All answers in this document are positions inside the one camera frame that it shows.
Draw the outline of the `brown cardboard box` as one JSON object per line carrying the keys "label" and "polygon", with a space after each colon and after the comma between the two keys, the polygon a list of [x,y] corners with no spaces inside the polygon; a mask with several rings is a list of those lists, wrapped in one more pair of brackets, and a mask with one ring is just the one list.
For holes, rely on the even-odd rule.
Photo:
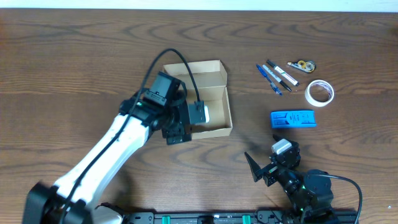
{"label": "brown cardboard box", "polygon": [[195,90],[184,63],[164,65],[164,71],[183,81],[187,88],[187,101],[192,104],[198,93],[208,107],[209,122],[191,125],[187,132],[192,139],[229,136],[232,128],[231,111],[227,91],[228,74],[219,60],[189,62],[188,66],[198,90]]}

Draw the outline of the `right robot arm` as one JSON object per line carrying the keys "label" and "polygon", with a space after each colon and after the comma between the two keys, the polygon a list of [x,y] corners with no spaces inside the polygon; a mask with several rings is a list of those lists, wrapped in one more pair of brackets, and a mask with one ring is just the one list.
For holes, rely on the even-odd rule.
{"label": "right robot arm", "polygon": [[301,161],[299,143],[273,135],[270,163],[261,167],[247,152],[253,180],[263,180],[270,187],[278,183],[292,204],[286,217],[291,219],[321,217],[332,213],[331,202],[334,195],[331,191],[331,178],[327,172],[310,170],[299,172],[296,168]]}

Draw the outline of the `blue plastic case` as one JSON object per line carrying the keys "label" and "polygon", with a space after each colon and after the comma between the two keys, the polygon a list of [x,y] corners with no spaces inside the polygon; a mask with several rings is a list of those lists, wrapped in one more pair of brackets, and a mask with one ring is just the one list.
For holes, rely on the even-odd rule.
{"label": "blue plastic case", "polygon": [[271,128],[314,128],[317,126],[313,110],[273,111],[270,113]]}

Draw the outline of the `blue ballpoint pen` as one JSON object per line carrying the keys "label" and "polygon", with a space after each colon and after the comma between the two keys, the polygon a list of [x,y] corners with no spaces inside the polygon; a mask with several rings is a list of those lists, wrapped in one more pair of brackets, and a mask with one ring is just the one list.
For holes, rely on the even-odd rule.
{"label": "blue ballpoint pen", "polygon": [[269,78],[268,74],[266,73],[266,71],[260,66],[260,65],[256,65],[257,69],[259,70],[259,72],[262,74],[262,76],[269,82],[271,88],[273,89],[273,91],[277,94],[282,96],[282,92],[279,90],[279,88],[274,84],[274,82]]}

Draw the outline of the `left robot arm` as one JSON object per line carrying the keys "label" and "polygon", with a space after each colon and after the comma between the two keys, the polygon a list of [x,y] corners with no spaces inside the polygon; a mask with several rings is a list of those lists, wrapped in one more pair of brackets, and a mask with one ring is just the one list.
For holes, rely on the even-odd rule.
{"label": "left robot arm", "polygon": [[51,187],[27,195],[23,223],[92,223],[96,203],[123,164],[157,130],[183,131],[188,122],[185,83],[159,72],[150,88],[124,100],[111,127],[91,151]]}

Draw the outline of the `white tape roll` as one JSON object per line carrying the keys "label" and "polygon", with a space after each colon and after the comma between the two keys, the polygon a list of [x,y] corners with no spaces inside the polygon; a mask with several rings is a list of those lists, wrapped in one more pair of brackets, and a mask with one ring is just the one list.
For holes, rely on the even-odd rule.
{"label": "white tape roll", "polygon": [[[314,99],[310,93],[310,89],[312,86],[323,87],[328,92],[328,99],[326,101],[317,101],[316,99]],[[335,91],[328,82],[324,80],[314,80],[306,87],[304,96],[308,103],[310,103],[312,106],[320,108],[328,105],[333,101],[335,97]]]}

